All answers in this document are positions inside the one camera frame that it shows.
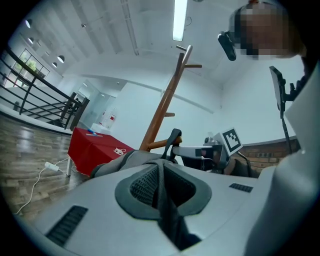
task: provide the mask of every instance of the gray fabric cover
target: gray fabric cover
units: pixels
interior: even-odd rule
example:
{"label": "gray fabric cover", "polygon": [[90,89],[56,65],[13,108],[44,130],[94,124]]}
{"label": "gray fabric cover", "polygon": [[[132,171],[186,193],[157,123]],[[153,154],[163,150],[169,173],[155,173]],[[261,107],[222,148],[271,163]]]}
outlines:
{"label": "gray fabric cover", "polygon": [[125,170],[131,167],[137,167],[145,164],[146,162],[161,158],[161,154],[150,153],[147,151],[136,150],[126,159],[125,164],[121,166],[123,160],[125,160],[126,154],[112,160],[109,163],[98,165],[91,173],[91,178],[112,174],[121,170]]}

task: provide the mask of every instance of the brick wall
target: brick wall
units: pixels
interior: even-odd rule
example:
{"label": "brick wall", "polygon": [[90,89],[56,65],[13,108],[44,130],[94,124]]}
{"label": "brick wall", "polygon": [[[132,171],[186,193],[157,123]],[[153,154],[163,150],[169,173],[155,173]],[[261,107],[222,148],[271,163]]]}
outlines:
{"label": "brick wall", "polygon": [[[300,146],[296,139],[292,139],[290,143],[292,152],[299,150]],[[263,145],[244,146],[240,152],[249,159],[252,169],[258,172],[261,172],[266,167],[276,166],[289,154],[285,141]],[[234,158],[246,164],[246,161],[237,154],[234,155]]]}

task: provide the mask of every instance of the table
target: table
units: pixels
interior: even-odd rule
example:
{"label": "table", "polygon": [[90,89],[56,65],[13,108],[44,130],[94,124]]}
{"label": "table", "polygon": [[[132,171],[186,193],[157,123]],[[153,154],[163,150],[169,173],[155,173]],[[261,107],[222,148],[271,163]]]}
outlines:
{"label": "table", "polygon": [[134,150],[111,135],[97,133],[90,136],[85,129],[74,128],[68,150],[67,175],[71,175],[73,162],[78,172],[90,176],[92,170],[101,164],[107,164],[120,157],[114,150],[125,149],[126,153]]}

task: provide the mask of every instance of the white table leg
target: white table leg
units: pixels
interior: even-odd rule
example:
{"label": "white table leg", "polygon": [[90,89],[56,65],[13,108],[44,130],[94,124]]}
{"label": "white table leg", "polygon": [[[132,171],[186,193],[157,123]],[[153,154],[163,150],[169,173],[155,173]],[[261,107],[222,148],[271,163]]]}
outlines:
{"label": "white table leg", "polygon": [[74,162],[72,161],[72,159],[70,158],[70,156],[69,156],[69,158],[68,158],[68,164],[67,164],[67,166],[66,166],[66,175],[67,176],[70,176],[71,175],[71,168],[72,168],[72,165],[74,164]]}

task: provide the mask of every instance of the black metal railing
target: black metal railing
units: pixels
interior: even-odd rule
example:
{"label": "black metal railing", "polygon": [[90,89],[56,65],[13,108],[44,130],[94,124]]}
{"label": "black metal railing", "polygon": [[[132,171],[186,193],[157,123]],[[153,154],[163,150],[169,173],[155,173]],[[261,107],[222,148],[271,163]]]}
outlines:
{"label": "black metal railing", "polygon": [[[47,123],[63,127],[64,129],[67,129],[68,124],[72,120],[69,128],[73,131],[73,129],[77,126],[84,110],[86,109],[89,100],[87,98],[85,98],[83,102],[75,100],[76,93],[74,92],[71,96],[66,95],[55,86],[44,80],[35,71],[33,71],[26,63],[18,58],[18,56],[16,56],[9,47],[7,47],[5,51],[7,52],[6,59],[9,55],[16,63],[21,66],[21,69],[26,70],[33,78],[30,81],[26,78],[26,75],[22,75],[21,73],[19,73],[17,70],[8,65],[4,59],[1,58],[0,60],[4,64],[4,67],[9,69],[10,74],[13,74],[13,76],[15,77],[15,81],[13,81],[9,78],[10,75],[7,75],[6,73],[0,71],[0,76],[3,77],[2,80],[8,81],[13,84],[14,87],[16,86],[20,88],[22,91],[24,91],[24,95],[21,96],[14,93],[12,90],[6,87],[6,83],[4,82],[2,84],[0,83],[0,88],[14,95],[18,99],[18,101],[14,100],[14,102],[12,102],[9,99],[3,97],[2,93],[0,93],[0,99],[12,104],[13,109],[19,111],[20,115],[27,114],[27,116],[33,117],[35,119],[43,118],[45,120],[49,120],[47,121]],[[22,87],[17,84],[17,80],[22,82],[25,86]],[[39,88],[39,86],[35,85],[36,80],[39,80],[43,85],[50,88],[51,93],[45,92],[43,88],[41,89]],[[35,95],[36,91],[32,90],[32,88],[34,88],[34,90],[38,90],[39,93]],[[54,94],[60,95],[59,99],[53,96]],[[51,102],[49,102],[48,99],[44,100],[42,97],[44,95],[52,98],[54,102],[52,102],[52,100],[50,100]],[[30,96],[32,96],[34,99],[37,99],[38,103],[34,102]],[[25,108],[25,105],[27,103],[34,107],[29,109]]]}

